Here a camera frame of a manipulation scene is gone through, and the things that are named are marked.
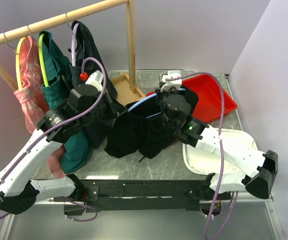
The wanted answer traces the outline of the light blue hanger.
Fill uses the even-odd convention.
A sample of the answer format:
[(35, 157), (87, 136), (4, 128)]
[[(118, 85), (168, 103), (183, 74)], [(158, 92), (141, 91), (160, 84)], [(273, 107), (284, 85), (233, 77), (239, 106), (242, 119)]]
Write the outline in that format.
[[(161, 110), (156, 103), (156, 92), (144, 99), (132, 103), (128, 107), (128, 111), (122, 115), (123, 118), (132, 122), (147, 122), (161, 119)], [(184, 98), (184, 120), (191, 113), (191, 105)]]

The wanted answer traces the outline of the black shorts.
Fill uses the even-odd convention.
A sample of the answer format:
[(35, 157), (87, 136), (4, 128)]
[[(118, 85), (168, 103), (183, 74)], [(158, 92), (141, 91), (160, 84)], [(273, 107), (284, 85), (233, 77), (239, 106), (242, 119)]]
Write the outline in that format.
[(116, 158), (139, 151), (143, 157), (152, 159), (176, 140), (182, 138), (174, 127), (167, 127), (161, 119), (134, 122), (121, 115), (108, 134), (104, 150)]

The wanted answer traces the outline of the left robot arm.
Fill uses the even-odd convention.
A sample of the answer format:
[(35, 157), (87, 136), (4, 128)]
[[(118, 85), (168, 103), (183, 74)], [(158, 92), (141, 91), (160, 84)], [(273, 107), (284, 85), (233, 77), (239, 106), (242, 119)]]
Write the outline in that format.
[(104, 88), (81, 84), (37, 124), (26, 145), (0, 172), (0, 210), (20, 214), (36, 202), (50, 198), (84, 198), (86, 188), (74, 174), (59, 179), (33, 180), (41, 164), (72, 136), (97, 121), (114, 119), (127, 112)]

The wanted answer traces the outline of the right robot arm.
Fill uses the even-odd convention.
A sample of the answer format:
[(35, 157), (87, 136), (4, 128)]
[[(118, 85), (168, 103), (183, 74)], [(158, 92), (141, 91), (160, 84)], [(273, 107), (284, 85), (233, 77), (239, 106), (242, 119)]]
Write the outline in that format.
[(236, 139), (222, 136), (209, 124), (190, 115), (191, 105), (171, 87), (169, 90), (156, 89), (156, 102), (161, 109), (163, 125), (173, 132), (180, 142), (207, 151), (229, 162), (239, 172), (208, 174), (203, 195), (214, 199), (225, 192), (248, 192), (259, 199), (268, 199), (278, 174), (276, 152), (263, 152), (248, 148)]

